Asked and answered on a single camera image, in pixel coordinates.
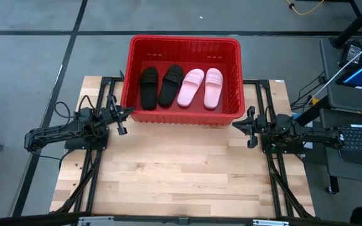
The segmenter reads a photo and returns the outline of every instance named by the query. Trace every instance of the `wooden table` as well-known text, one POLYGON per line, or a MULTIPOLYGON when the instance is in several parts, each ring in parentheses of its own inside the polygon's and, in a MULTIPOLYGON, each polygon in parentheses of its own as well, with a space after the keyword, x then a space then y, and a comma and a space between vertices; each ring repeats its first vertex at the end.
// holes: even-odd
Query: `wooden table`
MULTIPOLYGON (((101 77, 86 76, 79 100, 89 95, 95 104, 100 81, 101 77)), ((270 86, 276 113, 291 114, 284 81, 271 80, 270 86)), ((122 82, 116 83, 118 100, 122 87, 122 82)), ((244 85, 244 96, 245 106, 253 105, 259 112, 254 85, 244 85)), ((151 124, 131 117, 124 126, 128 130, 125 136, 118 135, 115 124, 110 126, 93 214, 275 217, 260 141, 256 148, 248 149, 248 137, 232 126, 151 124)), ((76 150, 64 159, 50 210, 61 207, 79 184, 84 156, 85 150, 76 150)), ((290 189, 314 215, 302 162, 292 154, 285 154, 284 159, 290 189)), ((86 188, 81 210, 85 210, 88 193, 86 188)), ((279 188, 286 215, 282 194, 279 188)))

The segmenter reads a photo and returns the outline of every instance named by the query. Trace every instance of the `chair wheel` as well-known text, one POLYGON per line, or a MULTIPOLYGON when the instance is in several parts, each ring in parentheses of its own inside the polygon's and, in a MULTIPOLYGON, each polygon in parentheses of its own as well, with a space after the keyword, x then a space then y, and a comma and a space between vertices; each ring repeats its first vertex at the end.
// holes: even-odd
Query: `chair wheel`
POLYGON ((326 187, 326 188, 325 188, 325 191, 328 192, 328 193, 331 194, 331 195, 335 195, 335 194, 336 194, 336 192, 333 192, 333 191, 332 191, 332 187, 331 187, 331 186, 326 187))

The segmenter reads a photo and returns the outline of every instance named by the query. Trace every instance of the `pink slide sandal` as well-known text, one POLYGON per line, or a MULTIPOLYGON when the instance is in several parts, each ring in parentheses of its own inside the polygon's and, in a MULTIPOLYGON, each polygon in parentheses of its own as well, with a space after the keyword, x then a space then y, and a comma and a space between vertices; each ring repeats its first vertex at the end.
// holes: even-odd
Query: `pink slide sandal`
POLYGON ((181 90, 177 98, 177 102, 181 107, 188 107, 192 99, 195 97, 200 84, 205 77, 204 71, 201 69, 193 69, 187 73, 182 82, 181 90))
POLYGON ((219 103, 223 76, 216 68, 210 68, 206 73, 204 104, 208 109, 215 109, 219 103))

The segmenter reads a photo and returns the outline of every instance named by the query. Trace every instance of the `yellow cable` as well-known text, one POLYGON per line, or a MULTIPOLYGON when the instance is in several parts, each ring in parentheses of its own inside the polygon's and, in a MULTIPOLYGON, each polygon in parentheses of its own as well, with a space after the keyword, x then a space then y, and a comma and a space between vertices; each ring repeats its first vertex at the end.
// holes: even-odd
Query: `yellow cable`
POLYGON ((306 13, 299 13, 294 6, 292 6, 292 9, 294 10, 295 13, 297 13, 300 16, 305 16, 309 13, 311 13, 312 11, 314 11, 316 8, 318 8, 318 6, 320 6, 325 0, 322 0, 320 3, 318 3, 317 6, 315 6, 313 9, 311 9, 310 11, 306 12, 306 13))

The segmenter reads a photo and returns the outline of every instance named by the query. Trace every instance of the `slipper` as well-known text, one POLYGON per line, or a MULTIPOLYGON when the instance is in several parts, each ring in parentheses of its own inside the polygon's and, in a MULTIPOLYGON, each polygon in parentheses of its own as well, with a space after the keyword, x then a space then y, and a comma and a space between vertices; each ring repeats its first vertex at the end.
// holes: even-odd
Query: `slipper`
POLYGON ((153 110, 157 105, 158 72, 155 67, 143 70, 140 78, 141 105, 144 110, 153 110))
POLYGON ((173 103, 183 79, 182 68, 178 65, 172 65, 164 75, 163 85, 158 94, 158 105, 169 107, 173 103))
POLYGON ((219 103, 223 86, 223 76, 216 68, 210 68, 206 72, 204 104, 208 109, 215 109, 219 103))
POLYGON ((181 90, 177 98, 177 102, 181 107, 188 107, 192 99, 195 97, 202 80, 205 77, 205 72, 201 69, 193 69, 187 73, 182 82, 181 90))

